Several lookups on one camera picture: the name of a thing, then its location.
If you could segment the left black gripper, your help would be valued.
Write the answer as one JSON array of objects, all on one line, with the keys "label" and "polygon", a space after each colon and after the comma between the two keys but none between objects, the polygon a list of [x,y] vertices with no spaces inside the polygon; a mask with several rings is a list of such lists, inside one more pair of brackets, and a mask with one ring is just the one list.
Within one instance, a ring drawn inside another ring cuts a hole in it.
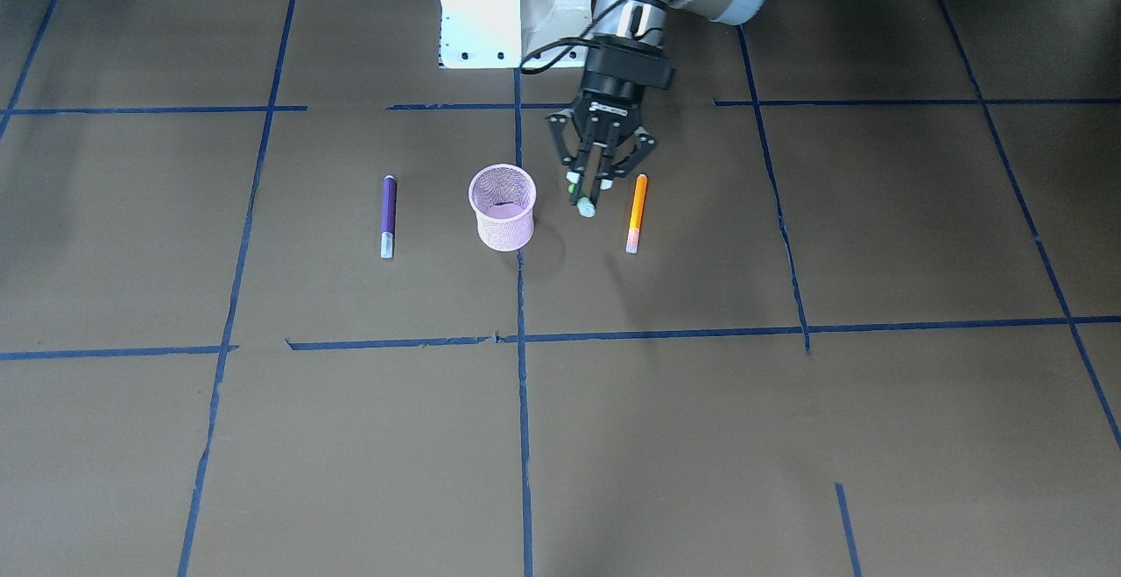
[{"label": "left black gripper", "polygon": [[[624,38],[592,39],[572,103],[573,115],[546,117],[553,146],[573,185],[571,201],[582,197],[594,142],[606,141],[599,161],[600,192],[627,178],[655,151],[657,139],[641,125],[642,97],[647,89],[668,90],[674,74],[675,67],[660,47]],[[613,123],[619,123],[619,130]],[[576,153],[566,145],[567,129],[576,131]],[[618,158],[617,150],[627,139],[632,139],[632,150]]]}]

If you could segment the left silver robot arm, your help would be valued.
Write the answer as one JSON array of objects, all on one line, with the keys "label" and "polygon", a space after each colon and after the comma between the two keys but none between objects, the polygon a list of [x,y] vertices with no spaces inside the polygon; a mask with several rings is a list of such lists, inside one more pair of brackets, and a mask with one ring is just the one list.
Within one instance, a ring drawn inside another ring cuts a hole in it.
[{"label": "left silver robot arm", "polygon": [[[728,24],[736,30],[744,56],[745,81],[751,97],[729,105],[753,108],[758,137],[765,153],[767,171],[773,183],[772,153],[765,134],[765,106],[849,106],[849,105],[978,105],[989,117],[990,105],[1028,105],[1031,103],[1078,103],[1088,101],[1057,101],[1057,99],[990,99],[978,87],[976,75],[969,65],[958,34],[944,13],[949,34],[974,89],[969,99],[864,99],[864,101],[765,101],[759,97],[757,83],[745,52],[744,24],[760,10],[765,0],[594,0],[591,22],[578,35],[556,39],[539,49],[527,52],[519,69],[522,74],[540,74],[556,62],[576,57],[577,47],[586,47],[586,59],[576,96],[566,108],[547,117],[560,165],[566,167],[569,203],[582,215],[594,215],[601,190],[613,182],[629,177],[645,158],[660,146],[642,125],[642,97],[647,89],[670,89],[675,69],[665,56],[667,13],[671,10],[688,11],[713,24]],[[941,8],[946,4],[938,0]],[[539,67],[525,67],[529,61],[541,61],[547,52],[560,49],[555,58]],[[566,146],[566,130],[574,129],[577,151]]]}]

